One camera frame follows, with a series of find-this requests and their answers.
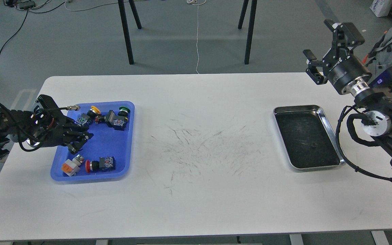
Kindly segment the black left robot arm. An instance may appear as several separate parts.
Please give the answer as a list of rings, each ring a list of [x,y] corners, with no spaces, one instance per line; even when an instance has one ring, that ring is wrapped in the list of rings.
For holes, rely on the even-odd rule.
[[[0,103],[0,160],[9,154],[9,141],[26,152],[42,147],[66,146],[72,154],[79,152],[93,134],[63,110],[79,110],[78,105],[59,107],[51,96],[41,94],[33,111],[9,110]]]

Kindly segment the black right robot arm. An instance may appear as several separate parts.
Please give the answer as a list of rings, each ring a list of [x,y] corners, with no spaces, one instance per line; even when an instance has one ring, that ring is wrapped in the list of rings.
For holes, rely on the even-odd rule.
[[[325,19],[332,32],[331,48],[323,59],[317,60],[311,50],[303,50],[307,58],[306,73],[317,84],[330,82],[340,95],[352,94],[355,105],[342,110],[336,127],[336,146],[340,148],[339,134],[342,121],[347,117],[347,130],[351,138],[365,146],[381,146],[391,156],[392,167],[392,98],[376,88],[392,84],[392,66],[370,81],[372,73],[354,56],[354,48],[365,40],[353,23],[336,23]],[[366,171],[342,155],[356,172],[392,182]]]

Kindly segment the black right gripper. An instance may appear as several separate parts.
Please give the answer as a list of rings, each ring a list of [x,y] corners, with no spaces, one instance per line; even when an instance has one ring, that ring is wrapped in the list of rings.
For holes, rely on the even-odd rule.
[[[324,24],[332,32],[331,48],[323,57],[317,60],[310,49],[303,50],[307,58],[306,74],[316,85],[326,84],[328,81],[340,95],[347,94],[347,84],[357,78],[366,82],[372,76],[368,68],[355,57],[353,50],[365,43],[365,39],[353,23],[336,23],[332,19],[325,19]],[[323,75],[317,68],[323,68]]]

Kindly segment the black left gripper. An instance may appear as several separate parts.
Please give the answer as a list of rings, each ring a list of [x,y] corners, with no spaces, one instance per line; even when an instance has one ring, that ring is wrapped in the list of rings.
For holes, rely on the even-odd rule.
[[[66,146],[71,154],[81,151],[94,134],[88,132],[88,125],[79,125],[62,113],[63,110],[79,109],[78,105],[68,107],[37,105],[32,111],[27,111],[26,143],[31,150],[40,147]]]

